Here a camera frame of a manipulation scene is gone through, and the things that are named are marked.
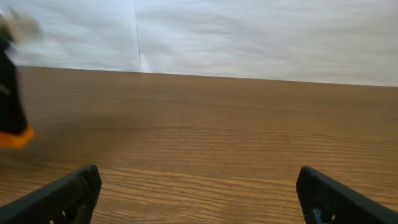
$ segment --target blurry black object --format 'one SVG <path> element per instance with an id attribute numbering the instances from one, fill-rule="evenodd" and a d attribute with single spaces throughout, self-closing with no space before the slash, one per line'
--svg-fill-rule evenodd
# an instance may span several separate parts
<path id="1" fill-rule="evenodd" d="M 398 223 L 395 211 L 311 167 L 302 167 L 296 189 L 307 224 Z"/>
<path id="2" fill-rule="evenodd" d="M 11 39 L 0 30 L 0 132 L 20 135 L 27 121 L 19 101 L 17 69 L 6 55 Z"/>
<path id="3" fill-rule="evenodd" d="M 87 224 L 101 191 L 95 165 L 87 165 L 0 208 L 0 223 Z"/>

